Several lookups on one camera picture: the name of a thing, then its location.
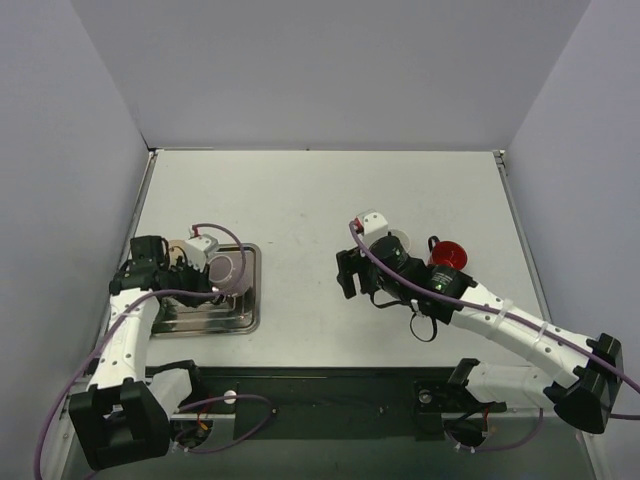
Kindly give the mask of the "pink faceted mug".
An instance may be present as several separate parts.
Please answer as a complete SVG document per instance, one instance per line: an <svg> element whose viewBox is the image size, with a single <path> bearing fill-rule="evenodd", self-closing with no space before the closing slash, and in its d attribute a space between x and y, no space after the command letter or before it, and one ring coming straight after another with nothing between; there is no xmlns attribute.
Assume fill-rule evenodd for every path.
<svg viewBox="0 0 640 480"><path fill-rule="evenodd" d="M407 253L411 252L411 239L404 231L399 229L390 229L388 234L396 237Z"/></svg>

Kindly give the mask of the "lilac mug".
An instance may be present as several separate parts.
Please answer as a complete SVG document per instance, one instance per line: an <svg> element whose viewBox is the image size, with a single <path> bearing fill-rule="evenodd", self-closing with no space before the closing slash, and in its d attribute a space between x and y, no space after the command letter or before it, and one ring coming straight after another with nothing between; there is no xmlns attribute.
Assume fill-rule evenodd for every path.
<svg viewBox="0 0 640 480"><path fill-rule="evenodd" d="M214 287L224 290L228 295L243 296L252 284L252 265L249 254L246 254L243 274L239 275L241 267L240 252L218 253L209 263L209 280Z"/></svg>

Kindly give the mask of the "red mug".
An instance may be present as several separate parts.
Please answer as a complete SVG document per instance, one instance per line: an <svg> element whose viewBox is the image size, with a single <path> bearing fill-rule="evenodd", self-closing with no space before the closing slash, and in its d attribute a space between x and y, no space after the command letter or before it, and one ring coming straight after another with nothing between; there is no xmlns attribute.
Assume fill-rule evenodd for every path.
<svg viewBox="0 0 640 480"><path fill-rule="evenodd" d="M437 236L428 239L429 265L444 265L463 270L468 263L466 250L456 242L440 240Z"/></svg>

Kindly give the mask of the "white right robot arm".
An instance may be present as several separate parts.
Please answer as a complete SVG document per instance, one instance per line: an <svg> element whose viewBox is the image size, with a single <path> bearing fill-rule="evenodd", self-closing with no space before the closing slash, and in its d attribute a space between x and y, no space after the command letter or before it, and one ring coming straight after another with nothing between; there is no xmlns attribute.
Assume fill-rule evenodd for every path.
<svg viewBox="0 0 640 480"><path fill-rule="evenodd" d="M601 434L612 416L622 380L622 345L606 333L596 338L554 327L515 307L454 266L410 256L388 234L369 253L337 253L337 281L346 298L383 291L392 305L475 333L523 359L502 366L461 361L446 394L468 409L475 403L551 408L572 427Z"/></svg>

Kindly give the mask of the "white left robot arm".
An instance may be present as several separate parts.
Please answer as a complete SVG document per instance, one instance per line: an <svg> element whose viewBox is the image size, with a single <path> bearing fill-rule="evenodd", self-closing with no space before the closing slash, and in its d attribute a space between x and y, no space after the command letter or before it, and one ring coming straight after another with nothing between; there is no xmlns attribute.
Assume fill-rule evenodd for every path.
<svg viewBox="0 0 640 480"><path fill-rule="evenodd" d="M109 284L107 340L86 391L71 396L69 414L94 471L165 455L178 407L200 408L206 388L192 360L149 369L147 350L161 302L188 307L212 299L209 264L218 249L210 235L194 235L172 258L161 236L130 241L130 257Z"/></svg>

